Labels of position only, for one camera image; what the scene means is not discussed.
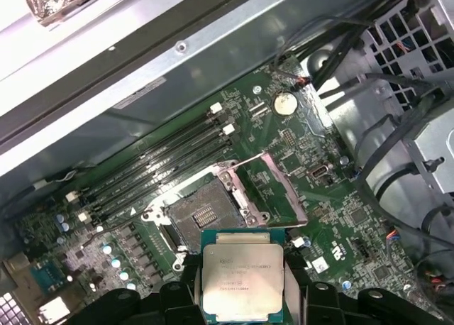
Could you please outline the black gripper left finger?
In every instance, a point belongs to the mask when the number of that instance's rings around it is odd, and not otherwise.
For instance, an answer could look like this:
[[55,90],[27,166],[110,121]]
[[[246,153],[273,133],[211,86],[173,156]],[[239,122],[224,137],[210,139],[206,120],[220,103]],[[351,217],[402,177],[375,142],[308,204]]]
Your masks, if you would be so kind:
[[167,282],[142,298],[138,292],[116,289],[83,309],[84,324],[200,324],[195,297],[200,259],[184,260],[178,281]]

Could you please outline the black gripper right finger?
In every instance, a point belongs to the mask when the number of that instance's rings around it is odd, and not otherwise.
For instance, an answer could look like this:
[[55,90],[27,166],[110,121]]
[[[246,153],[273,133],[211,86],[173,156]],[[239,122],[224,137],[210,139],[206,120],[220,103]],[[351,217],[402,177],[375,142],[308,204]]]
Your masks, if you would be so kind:
[[357,298],[339,292],[327,282],[314,282],[306,272],[306,263],[295,256],[285,258],[287,281],[296,288],[288,294],[288,307],[295,306],[295,324],[410,324],[404,316],[385,300],[381,289],[360,291]]

